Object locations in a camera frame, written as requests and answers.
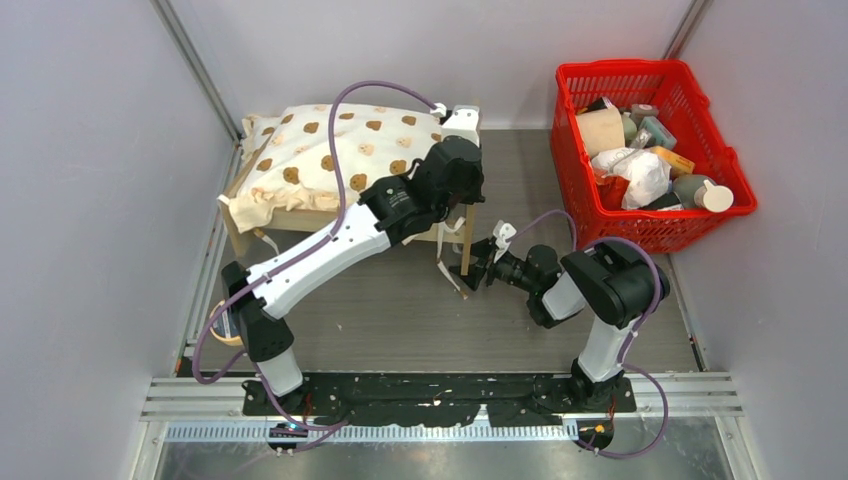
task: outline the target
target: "wooden floor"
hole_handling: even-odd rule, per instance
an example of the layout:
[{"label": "wooden floor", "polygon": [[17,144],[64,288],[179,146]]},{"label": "wooden floor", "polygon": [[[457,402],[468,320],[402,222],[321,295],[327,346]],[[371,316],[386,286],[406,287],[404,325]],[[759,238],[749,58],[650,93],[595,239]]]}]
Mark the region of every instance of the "wooden floor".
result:
[{"label": "wooden floor", "polygon": [[[562,208],[559,186],[548,146],[549,133],[484,131],[483,193],[478,207],[475,240],[491,234],[499,219],[516,228],[539,214]],[[306,234],[269,232],[281,249]],[[564,218],[551,217],[511,248],[523,257],[544,243],[561,254],[569,250]],[[434,265],[435,244],[413,242],[352,266],[316,289],[286,318],[295,334],[294,349],[304,371],[568,371],[589,334],[592,313],[583,311],[562,325],[545,330],[530,319],[527,295],[497,283],[473,292],[467,300],[453,291]],[[273,256],[255,242],[244,265]],[[444,255],[448,265],[459,256]],[[221,265],[234,260],[227,247]],[[657,264],[670,274],[665,256]],[[220,285],[212,305],[221,299]],[[210,337],[204,345],[202,368],[220,367],[235,349]],[[669,296],[640,332],[629,363],[648,371],[689,371],[696,368],[677,299]],[[237,369],[249,369],[246,359]]]}]

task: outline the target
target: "gray wall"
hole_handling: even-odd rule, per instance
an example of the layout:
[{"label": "gray wall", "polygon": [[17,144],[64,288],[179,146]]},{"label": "gray wall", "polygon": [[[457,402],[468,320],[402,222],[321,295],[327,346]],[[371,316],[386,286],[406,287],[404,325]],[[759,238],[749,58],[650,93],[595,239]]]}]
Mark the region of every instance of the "gray wall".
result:
[{"label": "gray wall", "polygon": [[115,480],[229,141],[148,2],[2,2],[0,22],[0,477]]},{"label": "gray wall", "polygon": [[[661,56],[689,0],[178,0],[230,112],[331,102],[347,85],[393,80],[486,128],[549,128],[565,62]],[[351,101],[421,108],[400,94]]]},{"label": "gray wall", "polygon": [[840,0],[715,2],[683,59],[760,201],[676,256],[775,478],[845,478],[848,57]]}]

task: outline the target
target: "white bottle cap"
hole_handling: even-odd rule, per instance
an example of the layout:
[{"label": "white bottle cap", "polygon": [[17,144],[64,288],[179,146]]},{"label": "white bottle cap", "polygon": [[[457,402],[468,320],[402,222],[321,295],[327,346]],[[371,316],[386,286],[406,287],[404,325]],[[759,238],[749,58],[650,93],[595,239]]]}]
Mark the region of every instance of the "white bottle cap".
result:
[{"label": "white bottle cap", "polygon": [[704,186],[695,192],[695,204],[713,213],[721,213],[733,205],[733,192],[724,185],[704,180]]}]

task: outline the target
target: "toy bed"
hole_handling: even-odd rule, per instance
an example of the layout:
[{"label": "toy bed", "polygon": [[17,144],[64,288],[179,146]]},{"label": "toy bed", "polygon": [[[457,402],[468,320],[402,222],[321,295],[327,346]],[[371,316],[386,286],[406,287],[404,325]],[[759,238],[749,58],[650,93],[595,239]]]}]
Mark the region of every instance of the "toy bed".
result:
[{"label": "toy bed", "polygon": [[[277,117],[250,115],[242,121],[241,168],[218,199],[237,256],[263,237],[261,229],[314,232],[336,217],[339,196],[327,138],[329,111],[329,105],[301,105]],[[407,171],[441,140],[436,117],[371,105],[342,104],[334,130],[348,205],[378,178]],[[464,244],[465,271],[473,206],[464,218],[457,228],[434,225],[414,239],[441,237]]]}]

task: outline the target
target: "red plastic basket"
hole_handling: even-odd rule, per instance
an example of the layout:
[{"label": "red plastic basket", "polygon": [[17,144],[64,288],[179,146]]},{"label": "red plastic basket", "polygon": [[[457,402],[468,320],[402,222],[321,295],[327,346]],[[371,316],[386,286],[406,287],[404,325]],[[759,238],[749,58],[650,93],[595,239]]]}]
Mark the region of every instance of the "red plastic basket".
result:
[{"label": "red plastic basket", "polygon": [[[551,133],[551,150],[563,200],[577,223],[580,247],[605,236],[638,243],[651,253],[677,252],[731,217],[748,215],[757,199],[748,186],[736,152],[724,144],[709,114],[709,99],[689,67],[678,60],[605,60],[570,63],[557,69],[559,95]],[[723,213],[706,210],[612,211],[601,205],[589,156],[575,111],[600,96],[618,106],[648,103],[675,137],[676,153],[695,162],[695,173],[708,175],[733,191],[733,206]]]}]

